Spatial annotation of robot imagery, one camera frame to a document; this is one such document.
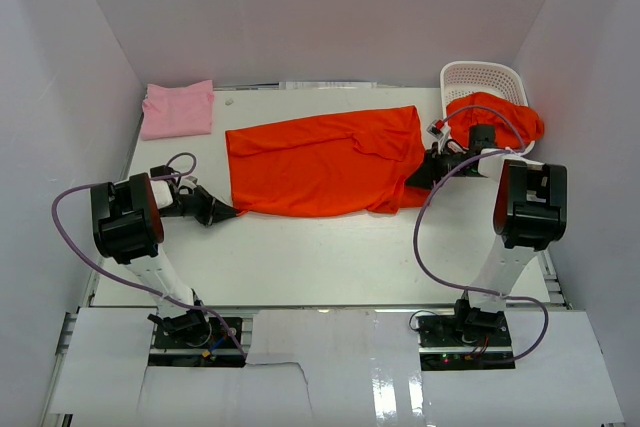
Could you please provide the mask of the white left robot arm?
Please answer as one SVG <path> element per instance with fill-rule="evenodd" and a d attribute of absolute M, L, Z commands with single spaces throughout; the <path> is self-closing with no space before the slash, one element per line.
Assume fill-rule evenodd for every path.
<path fill-rule="evenodd" d="M 164 218 L 193 218 L 210 227 L 241 211 L 211 195 L 193 176 L 158 166 L 149 173 L 90 188 L 94 242 L 105 258 L 127 267 L 154 291 L 157 312 L 150 320 L 167 335 L 199 346 L 211 334 L 211 321 L 195 290 L 184 283 L 162 248 Z"/>

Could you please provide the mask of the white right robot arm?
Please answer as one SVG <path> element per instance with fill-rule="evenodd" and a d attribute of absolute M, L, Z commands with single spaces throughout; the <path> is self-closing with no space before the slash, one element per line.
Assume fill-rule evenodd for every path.
<path fill-rule="evenodd" d="M 498 183 L 492 226 L 491 250 L 475 280 L 469 285 L 447 281 L 432 272 L 420 254 L 419 234 L 427 207 L 445 182 L 472 170 L 475 175 Z M 413 187 L 428 187 L 430 193 L 415 222 L 412 247 L 418 266 L 435 283 L 458 290 L 462 296 L 449 320 L 453 337 L 472 346 L 506 327 L 505 307 L 525 302 L 538 307 L 543 327 L 534 341 L 539 344 L 549 326 L 543 302 L 531 296 L 515 296 L 513 287 L 537 253 L 564 236 L 567 226 L 567 169 L 561 165 L 531 161 L 505 149 L 478 153 L 428 152 L 419 169 L 407 180 Z"/>

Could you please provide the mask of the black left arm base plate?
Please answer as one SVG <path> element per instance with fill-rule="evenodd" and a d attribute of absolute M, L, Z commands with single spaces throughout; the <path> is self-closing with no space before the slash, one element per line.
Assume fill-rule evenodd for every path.
<path fill-rule="evenodd" d="M 241 317 L 225 317 L 232 336 L 242 342 L 244 321 Z M 170 335 L 157 325 L 152 336 L 148 365 L 175 368 L 242 368 L 246 361 L 238 351 L 232 336 L 211 317 L 209 327 L 196 332 L 192 339 Z"/>

